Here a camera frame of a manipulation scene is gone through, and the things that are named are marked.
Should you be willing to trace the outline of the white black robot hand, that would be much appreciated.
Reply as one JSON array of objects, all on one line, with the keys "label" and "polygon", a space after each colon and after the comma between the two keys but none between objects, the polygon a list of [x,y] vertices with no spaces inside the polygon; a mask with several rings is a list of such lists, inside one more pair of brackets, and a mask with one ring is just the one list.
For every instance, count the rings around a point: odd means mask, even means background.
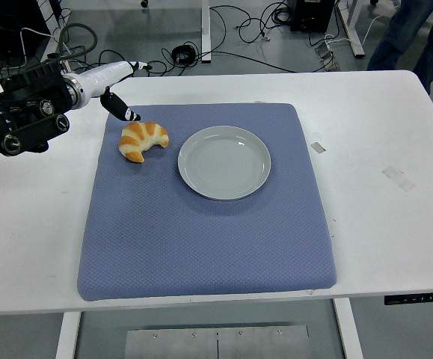
[{"label": "white black robot hand", "polygon": [[132,77],[136,71],[151,70],[152,67],[140,61],[118,61],[102,65],[82,74],[67,73],[64,75],[67,89],[72,97],[72,109],[86,106],[91,98],[99,98],[102,107],[122,121],[139,121],[136,114],[110,87],[124,79]]}]

